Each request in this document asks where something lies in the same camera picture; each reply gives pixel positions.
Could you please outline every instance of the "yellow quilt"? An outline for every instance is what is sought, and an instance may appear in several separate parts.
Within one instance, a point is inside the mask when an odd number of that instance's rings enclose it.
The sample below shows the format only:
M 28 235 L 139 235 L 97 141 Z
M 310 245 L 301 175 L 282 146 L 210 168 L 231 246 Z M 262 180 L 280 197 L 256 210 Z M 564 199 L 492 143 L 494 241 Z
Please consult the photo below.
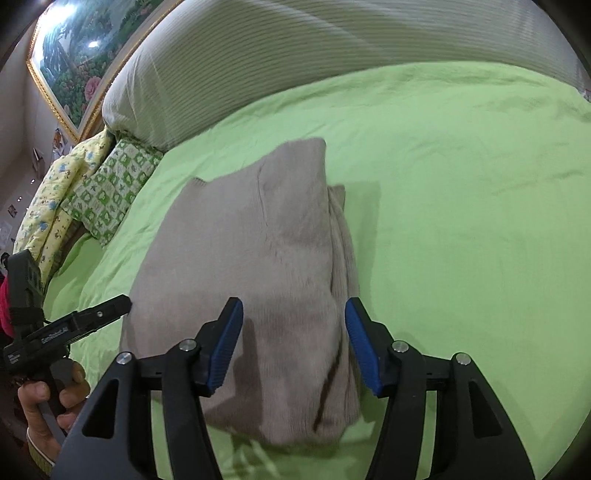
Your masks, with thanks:
M 59 261 L 73 219 L 61 201 L 90 177 L 107 158 L 115 138 L 106 129 L 74 147 L 56 160 L 39 185 L 14 242 L 14 253 L 29 249 L 46 285 Z

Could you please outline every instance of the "painted flower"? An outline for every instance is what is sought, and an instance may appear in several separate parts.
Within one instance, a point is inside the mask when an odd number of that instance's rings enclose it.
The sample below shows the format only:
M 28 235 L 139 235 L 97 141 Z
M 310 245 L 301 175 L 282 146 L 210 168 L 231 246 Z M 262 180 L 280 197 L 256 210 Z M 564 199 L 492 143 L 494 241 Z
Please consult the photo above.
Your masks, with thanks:
M 96 91 L 99 89 L 99 84 L 100 84 L 100 77 L 92 77 L 90 80 L 88 80 L 88 82 L 86 82 L 86 86 L 84 87 L 84 98 L 86 98 L 87 102 L 90 102 L 90 99 L 94 96 Z

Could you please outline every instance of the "pink object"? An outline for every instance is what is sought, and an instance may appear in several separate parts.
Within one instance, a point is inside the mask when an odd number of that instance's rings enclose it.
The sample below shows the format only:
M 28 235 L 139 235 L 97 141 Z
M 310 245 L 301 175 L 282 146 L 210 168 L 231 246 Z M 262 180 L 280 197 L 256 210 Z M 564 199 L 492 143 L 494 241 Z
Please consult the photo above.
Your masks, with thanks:
M 10 303 L 8 301 L 8 276 L 0 286 L 0 325 L 10 338 L 14 338 L 14 328 L 10 323 Z
M 86 82 L 86 87 L 84 87 L 84 98 L 87 102 L 90 102 L 90 99 L 94 96 L 96 91 L 99 89 L 100 84 L 100 77 L 92 77 L 91 79 Z

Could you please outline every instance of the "silver bolt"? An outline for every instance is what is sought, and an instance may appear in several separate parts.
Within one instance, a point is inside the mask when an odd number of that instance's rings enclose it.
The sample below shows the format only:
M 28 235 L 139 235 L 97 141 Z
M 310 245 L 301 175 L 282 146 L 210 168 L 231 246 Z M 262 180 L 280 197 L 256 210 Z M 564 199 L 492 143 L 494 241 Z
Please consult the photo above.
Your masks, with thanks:
M 128 364 L 130 362 L 130 360 L 131 360 L 131 353 L 123 352 L 123 353 L 120 353 L 119 355 L 117 355 L 116 362 L 119 365 L 125 365 L 125 364 Z
M 472 358 L 467 353 L 459 353 L 456 355 L 456 362 L 460 365 L 468 365 L 472 362 Z
M 396 340 L 392 343 L 392 350 L 398 353 L 404 353 L 408 350 L 408 343 L 402 340 Z
M 196 346 L 197 346 L 197 342 L 195 340 L 193 340 L 192 338 L 187 338 L 186 340 L 183 340 L 182 342 L 180 342 L 179 345 L 178 345 L 178 347 L 183 352 L 190 352 Z

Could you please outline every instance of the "finger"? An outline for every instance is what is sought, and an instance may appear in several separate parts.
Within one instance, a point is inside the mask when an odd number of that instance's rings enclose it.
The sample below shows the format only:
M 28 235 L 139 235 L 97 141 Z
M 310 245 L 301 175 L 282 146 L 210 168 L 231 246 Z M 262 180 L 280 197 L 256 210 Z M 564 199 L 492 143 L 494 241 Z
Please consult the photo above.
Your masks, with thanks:
M 72 366 L 72 378 L 76 383 L 82 383 L 86 379 L 86 372 L 78 362 L 74 362 Z
M 60 392 L 60 402 L 65 408 L 72 408 L 83 402 L 90 393 L 90 385 L 86 380 L 82 383 L 71 385 Z
M 52 437 L 51 431 L 43 420 L 38 404 L 49 400 L 49 387 L 44 382 L 27 382 L 18 389 L 18 399 L 29 428 L 43 438 Z
M 63 413 L 62 415 L 58 415 L 57 424 L 65 431 L 69 432 L 72 429 L 72 425 L 74 425 L 74 422 L 78 418 L 78 415 L 80 414 L 80 411 L 82 410 L 82 407 L 84 406 L 84 403 L 85 402 L 79 403 L 78 405 L 71 408 L 66 413 Z

